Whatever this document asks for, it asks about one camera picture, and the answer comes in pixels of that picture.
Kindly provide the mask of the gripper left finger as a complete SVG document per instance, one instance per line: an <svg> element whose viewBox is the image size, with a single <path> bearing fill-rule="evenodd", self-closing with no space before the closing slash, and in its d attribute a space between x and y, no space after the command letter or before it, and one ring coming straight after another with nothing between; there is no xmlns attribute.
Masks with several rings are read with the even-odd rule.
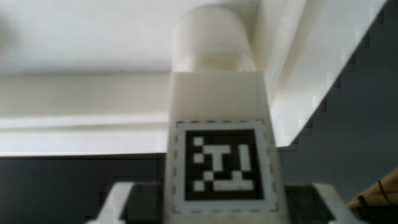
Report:
<svg viewBox="0 0 398 224"><path fill-rule="evenodd" d="M127 224L121 216L134 186L134 182L118 182L112 185L96 219L86 224Z"/></svg>

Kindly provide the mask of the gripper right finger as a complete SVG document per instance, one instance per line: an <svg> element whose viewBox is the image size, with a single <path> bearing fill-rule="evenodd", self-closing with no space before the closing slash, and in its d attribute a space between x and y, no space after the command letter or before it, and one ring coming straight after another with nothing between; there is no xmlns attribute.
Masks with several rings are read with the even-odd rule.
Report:
<svg viewBox="0 0 398 224"><path fill-rule="evenodd" d="M327 224L361 224L361 220L356 218L354 213L349 210L335 186L322 183L315 183L313 186L335 216L335 219Z"/></svg>

